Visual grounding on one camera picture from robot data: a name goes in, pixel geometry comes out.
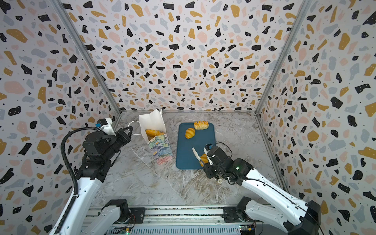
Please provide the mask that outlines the white metal tongs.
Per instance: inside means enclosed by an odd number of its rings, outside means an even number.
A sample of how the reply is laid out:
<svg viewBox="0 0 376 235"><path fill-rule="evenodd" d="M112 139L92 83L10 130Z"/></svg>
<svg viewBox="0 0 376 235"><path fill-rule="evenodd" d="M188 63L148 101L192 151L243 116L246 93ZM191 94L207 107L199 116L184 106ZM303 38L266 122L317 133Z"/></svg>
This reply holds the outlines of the white metal tongs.
<svg viewBox="0 0 376 235"><path fill-rule="evenodd" d="M194 156L196 157L196 159L200 162L200 156L198 155L197 151L195 150L195 148L192 148L192 151L193 151L193 154ZM215 181L218 183L218 184L222 184L223 183L223 180L220 179L218 176L214 176L213 179L215 179Z"/></svg>

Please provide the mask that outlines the large seeded oval bread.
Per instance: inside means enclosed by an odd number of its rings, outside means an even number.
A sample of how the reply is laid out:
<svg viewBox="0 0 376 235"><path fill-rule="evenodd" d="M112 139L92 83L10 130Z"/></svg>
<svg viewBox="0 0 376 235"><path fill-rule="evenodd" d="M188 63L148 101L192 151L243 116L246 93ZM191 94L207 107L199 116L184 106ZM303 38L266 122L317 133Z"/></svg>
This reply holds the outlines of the large seeded oval bread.
<svg viewBox="0 0 376 235"><path fill-rule="evenodd" d="M152 130L152 129L146 129L146 135L148 140L152 140L156 136L164 135L164 132L158 131L158 130Z"/></svg>

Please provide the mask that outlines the floral paper bag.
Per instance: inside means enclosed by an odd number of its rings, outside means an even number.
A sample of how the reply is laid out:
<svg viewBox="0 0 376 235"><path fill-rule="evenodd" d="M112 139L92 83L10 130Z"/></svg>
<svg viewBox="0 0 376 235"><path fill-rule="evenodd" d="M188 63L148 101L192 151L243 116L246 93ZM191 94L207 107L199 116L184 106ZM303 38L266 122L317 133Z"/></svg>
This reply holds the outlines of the floral paper bag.
<svg viewBox="0 0 376 235"><path fill-rule="evenodd" d="M158 165L173 159L166 126L160 110L156 109L149 114L139 115L139 120L131 121L128 126L131 126L132 123L139 124L141 132L135 135L143 137Z"/></svg>

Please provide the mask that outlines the rectangular pastry bread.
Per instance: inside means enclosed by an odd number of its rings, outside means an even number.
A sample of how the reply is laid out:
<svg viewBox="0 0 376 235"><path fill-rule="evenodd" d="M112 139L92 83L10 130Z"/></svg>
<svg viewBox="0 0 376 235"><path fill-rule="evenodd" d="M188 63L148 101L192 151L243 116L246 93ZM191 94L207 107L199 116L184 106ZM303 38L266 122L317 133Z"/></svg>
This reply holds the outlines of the rectangular pastry bread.
<svg viewBox="0 0 376 235"><path fill-rule="evenodd" d="M194 122L195 130L205 130L209 128L209 123L207 121L196 121Z"/></svg>

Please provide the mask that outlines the small striped bun top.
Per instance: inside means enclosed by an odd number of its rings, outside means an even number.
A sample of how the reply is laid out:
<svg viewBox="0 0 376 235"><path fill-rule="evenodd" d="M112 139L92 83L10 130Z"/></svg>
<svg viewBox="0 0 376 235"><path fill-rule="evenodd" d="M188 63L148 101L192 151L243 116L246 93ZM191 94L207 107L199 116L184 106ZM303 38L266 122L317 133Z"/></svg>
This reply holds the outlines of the small striped bun top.
<svg viewBox="0 0 376 235"><path fill-rule="evenodd" d="M194 128L188 128L185 132L185 138L191 139L195 136L196 130Z"/></svg>

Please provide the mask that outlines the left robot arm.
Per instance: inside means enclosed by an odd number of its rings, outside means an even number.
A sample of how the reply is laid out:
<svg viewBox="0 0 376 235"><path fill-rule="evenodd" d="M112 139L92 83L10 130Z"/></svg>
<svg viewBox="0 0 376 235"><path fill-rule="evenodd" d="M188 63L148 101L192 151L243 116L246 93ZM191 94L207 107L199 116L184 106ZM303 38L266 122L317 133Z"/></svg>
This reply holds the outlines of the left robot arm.
<svg viewBox="0 0 376 235"><path fill-rule="evenodd" d="M83 142L86 152L80 168L74 171L67 158L65 145L70 136L86 130L90 131ZM132 126L121 128L114 134L109 134L103 127L83 127L69 132L63 138L61 155L73 182L73 192L50 232L52 235L78 235L82 232L91 202L112 166L111 159L131 141L132 132Z"/></svg>

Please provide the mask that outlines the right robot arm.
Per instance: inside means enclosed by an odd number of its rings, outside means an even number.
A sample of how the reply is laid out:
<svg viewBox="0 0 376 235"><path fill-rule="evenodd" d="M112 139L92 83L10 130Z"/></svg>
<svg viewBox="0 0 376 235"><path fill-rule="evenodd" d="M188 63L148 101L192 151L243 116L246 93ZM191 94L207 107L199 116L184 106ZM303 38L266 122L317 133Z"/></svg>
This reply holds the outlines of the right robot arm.
<svg viewBox="0 0 376 235"><path fill-rule="evenodd" d="M261 221L280 229L288 235L319 235L321 207L314 201L290 195L264 177L256 168L243 159L233 160L222 148L208 144L204 148L207 162L203 170L209 179L225 180L230 185L239 185L260 196L268 205L243 197L236 206L235 220L242 222Z"/></svg>

